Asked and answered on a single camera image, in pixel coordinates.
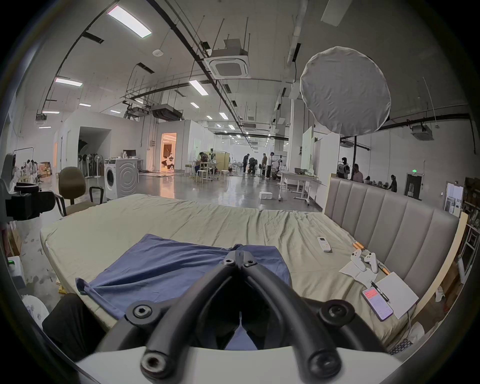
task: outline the game controller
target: game controller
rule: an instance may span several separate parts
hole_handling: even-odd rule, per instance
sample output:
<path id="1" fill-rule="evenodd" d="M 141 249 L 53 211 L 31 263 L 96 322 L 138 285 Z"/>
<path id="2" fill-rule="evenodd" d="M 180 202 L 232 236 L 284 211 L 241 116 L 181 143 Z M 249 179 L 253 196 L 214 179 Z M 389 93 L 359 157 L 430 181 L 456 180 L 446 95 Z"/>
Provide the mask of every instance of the game controller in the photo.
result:
<path id="1" fill-rule="evenodd" d="M 370 264 L 373 273 L 378 273 L 377 256 L 374 253 L 370 252 L 363 258 L 363 261 Z"/>
<path id="2" fill-rule="evenodd" d="M 361 255 L 361 250 L 356 250 L 350 256 L 350 260 L 353 261 L 353 263 L 357 266 L 359 270 L 361 270 L 362 272 L 365 272 L 367 270 L 367 267 L 361 260 L 360 255 Z"/>

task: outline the doorway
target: doorway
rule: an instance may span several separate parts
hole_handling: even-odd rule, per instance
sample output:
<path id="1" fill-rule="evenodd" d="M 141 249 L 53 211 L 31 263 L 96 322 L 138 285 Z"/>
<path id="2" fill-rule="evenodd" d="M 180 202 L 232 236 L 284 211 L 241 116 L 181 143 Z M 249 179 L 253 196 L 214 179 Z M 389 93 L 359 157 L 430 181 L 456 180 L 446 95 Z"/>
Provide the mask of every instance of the doorway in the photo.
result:
<path id="1" fill-rule="evenodd" d="M 175 166 L 176 133 L 162 133 L 160 144 L 160 171 L 173 171 Z"/>
<path id="2" fill-rule="evenodd" d="M 414 199 L 420 200 L 420 189 L 421 189 L 421 176 L 417 175 L 407 175 L 407 182 L 405 183 L 404 195 L 408 197 L 413 197 Z"/>

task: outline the upholstered headboard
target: upholstered headboard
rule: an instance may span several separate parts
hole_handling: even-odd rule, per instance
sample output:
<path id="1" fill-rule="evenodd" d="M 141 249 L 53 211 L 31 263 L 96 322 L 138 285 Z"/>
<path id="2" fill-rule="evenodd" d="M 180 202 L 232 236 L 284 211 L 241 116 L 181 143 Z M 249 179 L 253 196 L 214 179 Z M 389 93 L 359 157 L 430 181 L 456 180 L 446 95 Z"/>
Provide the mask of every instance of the upholstered headboard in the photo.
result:
<path id="1" fill-rule="evenodd" d="M 338 178 L 330 180 L 324 213 L 375 252 L 419 298 L 439 273 L 458 226 L 457 217 L 438 208 Z"/>

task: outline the washing machine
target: washing machine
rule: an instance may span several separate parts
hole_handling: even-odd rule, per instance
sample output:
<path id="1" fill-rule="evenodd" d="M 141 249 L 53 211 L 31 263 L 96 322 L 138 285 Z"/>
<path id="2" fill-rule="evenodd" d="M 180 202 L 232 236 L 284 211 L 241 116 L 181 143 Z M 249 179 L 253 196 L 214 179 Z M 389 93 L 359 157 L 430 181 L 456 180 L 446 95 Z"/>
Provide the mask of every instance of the washing machine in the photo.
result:
<path id="1" fill-rule="evenodd" d="M 138 159 L 104 160 L 105 196 L 107 200 L 133 195 L 138 186 Z"/>

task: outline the paper sheet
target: paper sheet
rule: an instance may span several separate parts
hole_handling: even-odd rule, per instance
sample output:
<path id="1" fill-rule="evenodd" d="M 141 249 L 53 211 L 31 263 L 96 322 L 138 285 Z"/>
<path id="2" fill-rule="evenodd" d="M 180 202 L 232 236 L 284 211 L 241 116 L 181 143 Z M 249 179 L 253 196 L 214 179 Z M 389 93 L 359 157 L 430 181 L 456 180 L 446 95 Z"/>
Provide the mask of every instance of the paper sheet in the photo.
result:
<path id="1" fill-rule="evenodd" d="M 340 269 L 340 272 L 352 276 L 359 283 L 362 283 L 367 288 L 370 288 L 372 284 L 370 280 L 375 281 L 377 273 L 373 273 L 371 269 L 367 268 L 365 272 L 362 272 L 352 261 L 349 262 L 346 266 Z"/>
<path id="2" fill-rule="evenodd" d="M 388 305 L 399 320 L 419 299 L 395 272 L 380 280 L 377 286 L 390 300 Z"/>

